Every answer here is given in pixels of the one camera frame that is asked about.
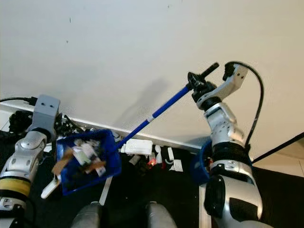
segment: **white baseboard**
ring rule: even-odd
[[[0,110],[4,110],[4,111],[7,111],[7,112],[12,112],[12,113],[14,113],[17,110],[26,110],[26,111],[33,112],[34,107],[30,106],[30,105],[27,105],[25,103],[24,104],[22,104],[22,103],[16,104],[16,102],[7,101],[7,102],[1,103]],[[120,128],[116,128],[116,127],[112,127],[112,126],[108,126],[108,125],[104,125],[104,124],[100,124],[100,123],[85,121],[85,120],[81,120],[81,119],[77,119],[77,118],[73,118],[73,117],[70,117],[70,119],[73,120],[78,125],[86,127],[86,128],[92,128],[93,127],[93,128],[96,128],[96,129],[113,130],[113,131],[117,132],[118,134],[120,134],[122,137],[125,137],[127,134],[129,134],[131,132],[131,131],[128,131],[126,129],[120,129]],[[178,142],[178,141],[165,139],[165,138],[161,138],[161,137],[157,137],[157,136],[149,135],[149,134],[144,134],[144,133],[137,133],[134,136],[134,138],[135,139],[151,140],[153,142],[153,144],[157,144],[157,145],[160,145],[160,146],[170,146],[170,147],[174,147],[174,148],[185,149],[185,150],[188,150],[192,153],[197,153],[200,150],[200,147],[197,146],[197,145]]]

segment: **black floor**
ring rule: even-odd
[[[153,167],[141,176],[128,163],[130,157],[122,156],[123,171],[113,178],[106,200],[111,228],[146,227],[144,206],[149,201],[163,204],[171,213],[179,228],[197,228],[199,220],[199,196],[196,186],[188,173],[192,155],[186,151],[173,150],[176,159],[182,160],[184,173]],[[13,152],[12,145],[0,144],[0,168]],[[32,185],[30,198],[37,207],[37,226],[40,228],[68,228],[77,212],[91,201],[98,201],[103,189],[99,184],[61,197],[54,192],[42,200],[42,189],[51,181],[51,159],[39,167]],[[254,168],[263,199],[262,221],[275,227],[304,226],[304,178]],[[31,220],[32,209],[28,205],[26,217]]]

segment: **blue pole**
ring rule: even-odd
[[[182,98],[186,93],[189,92],[187,86],[182,88],[176,95],[174,95],[169,101],[167,101],[162,107],[156,110],[155,113],[152,114],[151,117],[143,121],[138,127],[136,127],[130,134],[128,134],[123,140],[121,140],[115,147],[114,151],[121,148],[129,139],[131,139],[134,135],[136,135],[141,129],[147,126],[152,122],[155,118],[157,118],[160,114],[166,111],[171,105],[177,102],[180,98]]]

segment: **blue basket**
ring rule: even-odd
[[[84,141],[93,139],[100,142],[100,147],[104,151],[100,156],[100,159],[106,161],[106,173],[101,177],[98,177],[95,172],[75,177],[75,173],[79,173],[78,170],[80,164],[77,159],[73,157],[61,171],[61,186],[64,196],[77,190],[101,183],[108,177],[116,176],[122,171],[122,162],[119,153],[117,150],[113,151],[113,148],[115,147],[115,140],[110,130],[98,130],[89,133],[80,133],[57,140],[57,161],[63,157],[64,151],[66,151],[67,147],[72,148],[75,146],[75,139],[82,139]]]
[[[209,173],[206,171],[204,167],[204,153],[205,150],[210,147],[212,141],[208,141],[204,144],[200,150],[200,152],[193,158],[190,164],[190,173],[194,180],[194,182],[198,184],[205,184],[209,181]]]

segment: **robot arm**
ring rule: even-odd
[[[18,227],[22,223],[43,150],[56,139],[54,122],[59,103],[46,95],[38,98],[27,135],[16,142],[15,152],[0,173],[0,227]]]
[[[188,74],[192,97],[211,128],[212,158],[210,181],[206,186],[204,207],[219,227],[242,227],[247,220],[257,222],[263,205],[252,165],[245,150],[244,133],[222,100],[238,90],[248,72],[239,64],[225,65],[225,81],[220,87],[205,81],[205,75]]]

